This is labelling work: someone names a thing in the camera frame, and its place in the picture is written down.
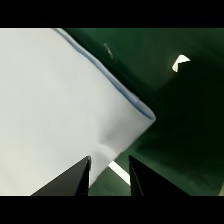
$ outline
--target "white line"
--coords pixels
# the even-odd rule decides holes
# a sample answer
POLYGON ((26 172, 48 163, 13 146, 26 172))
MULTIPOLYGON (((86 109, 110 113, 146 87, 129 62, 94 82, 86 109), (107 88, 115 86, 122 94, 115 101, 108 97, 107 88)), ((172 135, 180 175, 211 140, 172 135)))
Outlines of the white line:
POLYGON ((129 174, 123 170, 117 163, 112 161, 108 165, 119 177, 121 177, 127 184, 130 185, 130 176, 129 174))

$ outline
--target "white cloth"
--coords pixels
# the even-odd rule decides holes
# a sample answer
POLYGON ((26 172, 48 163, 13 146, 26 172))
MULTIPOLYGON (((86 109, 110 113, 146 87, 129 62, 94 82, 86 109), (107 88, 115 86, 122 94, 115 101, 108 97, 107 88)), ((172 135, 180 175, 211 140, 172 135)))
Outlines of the white cloth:
POLYGON ((0 29, 0 195, 90 155, 90 184, 154 121, 52 29, 0 29))

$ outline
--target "white stripe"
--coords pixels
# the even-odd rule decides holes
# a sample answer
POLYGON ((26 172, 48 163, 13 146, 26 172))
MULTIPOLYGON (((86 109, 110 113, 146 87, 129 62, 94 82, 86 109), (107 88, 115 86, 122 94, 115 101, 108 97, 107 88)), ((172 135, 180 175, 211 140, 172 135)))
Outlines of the white stripe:
POLYGON ((112 161, 108 165, 119 177, 121 177, 127 184, 130 185, 130 176, 129 174, 123 170, 117 163, 112 161))

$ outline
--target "folded fabric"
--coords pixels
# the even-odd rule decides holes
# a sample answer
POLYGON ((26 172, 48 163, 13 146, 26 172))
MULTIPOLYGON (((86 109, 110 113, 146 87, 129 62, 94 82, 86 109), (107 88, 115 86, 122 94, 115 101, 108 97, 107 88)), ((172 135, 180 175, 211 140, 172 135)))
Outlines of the folded fabric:
POLYGON ((0 29, 0 48, 0 195, 31 195, 87 155, 92 184, 155 121, 53 29, 0 29))

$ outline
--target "green surface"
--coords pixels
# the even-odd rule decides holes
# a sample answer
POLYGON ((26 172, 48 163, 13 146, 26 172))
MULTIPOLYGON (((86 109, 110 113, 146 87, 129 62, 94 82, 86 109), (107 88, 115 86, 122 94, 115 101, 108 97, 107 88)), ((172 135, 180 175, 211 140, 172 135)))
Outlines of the green surface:
MULTIPOLYGON (((191 195, 218 195, 224 179, 224 29, 67 31, 156 114, 156 123, 118 164, 127 170, 131 154, 191 195), (179 54, 191 61, 176 73, 171 67, 179 54)), ((106 176, 94 184, 95 194, 104 194, 106 176)))

